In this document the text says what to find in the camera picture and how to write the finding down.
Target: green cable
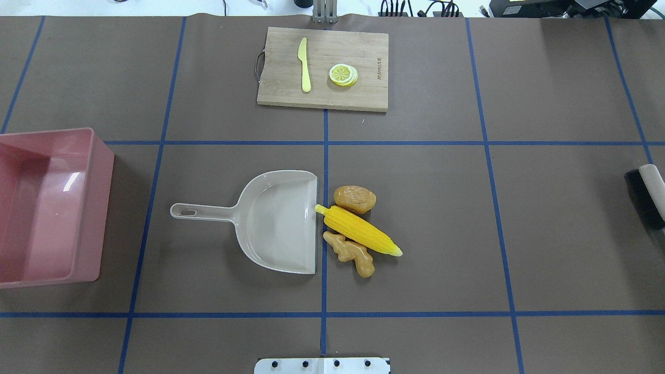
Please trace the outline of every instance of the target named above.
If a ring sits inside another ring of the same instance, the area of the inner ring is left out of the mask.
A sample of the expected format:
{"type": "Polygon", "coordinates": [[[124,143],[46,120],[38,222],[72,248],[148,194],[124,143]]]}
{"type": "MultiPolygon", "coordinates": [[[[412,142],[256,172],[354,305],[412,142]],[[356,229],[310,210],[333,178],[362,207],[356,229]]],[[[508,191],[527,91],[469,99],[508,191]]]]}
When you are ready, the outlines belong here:
{"type": "Polygon", "coordinates": [[[655,14],[659,15],[660,18],[665,19],[665,14],[661,13],[661,12],[660,12],[659,10],[657,10],[656,8],[651,8],[651,10],[652,10],[655,14]]]}

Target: dustpan handle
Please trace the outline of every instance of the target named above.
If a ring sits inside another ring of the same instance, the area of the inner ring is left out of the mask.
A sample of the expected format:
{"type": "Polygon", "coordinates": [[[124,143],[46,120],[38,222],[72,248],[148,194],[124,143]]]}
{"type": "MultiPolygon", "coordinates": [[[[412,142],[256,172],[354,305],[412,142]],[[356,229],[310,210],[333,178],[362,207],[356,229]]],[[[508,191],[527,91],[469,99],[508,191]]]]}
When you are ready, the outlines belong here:
{"type": "Polygon", "coordinates": [[[234,222],[235,208],[223,206],[175,203],[171,205],[171,217],[179,220],[234,222]]]}

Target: yellow knife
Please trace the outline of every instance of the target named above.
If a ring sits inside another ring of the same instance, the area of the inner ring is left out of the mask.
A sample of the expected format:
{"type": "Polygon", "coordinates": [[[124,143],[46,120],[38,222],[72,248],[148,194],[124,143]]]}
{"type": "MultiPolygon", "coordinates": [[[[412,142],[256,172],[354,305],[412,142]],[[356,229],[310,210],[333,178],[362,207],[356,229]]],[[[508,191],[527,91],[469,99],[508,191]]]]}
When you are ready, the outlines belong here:
{"type": "Polygon", "coordinates": [[[312,90],[312,84],[309,81],[309,70],[307,69],[307,38],[303,38],[300,42],[298,60],[303,62],[303,91],[308,93],[312,90]]]}

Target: corn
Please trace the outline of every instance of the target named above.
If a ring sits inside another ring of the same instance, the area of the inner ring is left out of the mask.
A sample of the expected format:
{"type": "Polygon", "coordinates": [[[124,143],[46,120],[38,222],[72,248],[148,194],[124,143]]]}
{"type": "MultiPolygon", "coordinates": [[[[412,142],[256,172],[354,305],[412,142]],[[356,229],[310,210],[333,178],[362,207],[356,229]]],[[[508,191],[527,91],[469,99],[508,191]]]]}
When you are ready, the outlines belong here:
{"type": "Polygon", "coordinates": [[[314,209],[325,216],[323,223],[356,243],[382,254],[399,257],[402,250],[389,236],[355,214],[333,205],[330,209],[316,205],[314,209]]]}

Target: pink plastic container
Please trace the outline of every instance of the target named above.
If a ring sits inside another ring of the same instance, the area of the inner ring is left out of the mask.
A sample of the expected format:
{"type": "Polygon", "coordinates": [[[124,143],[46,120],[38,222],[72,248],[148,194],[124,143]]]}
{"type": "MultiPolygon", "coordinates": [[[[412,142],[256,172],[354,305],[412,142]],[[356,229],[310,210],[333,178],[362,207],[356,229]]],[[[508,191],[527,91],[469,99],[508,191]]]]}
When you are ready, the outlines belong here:
{"type": "Polygon", "coordinates": [[[0,135],[0,288],[97,279],[113,158],[91,128],[0,135]]]}

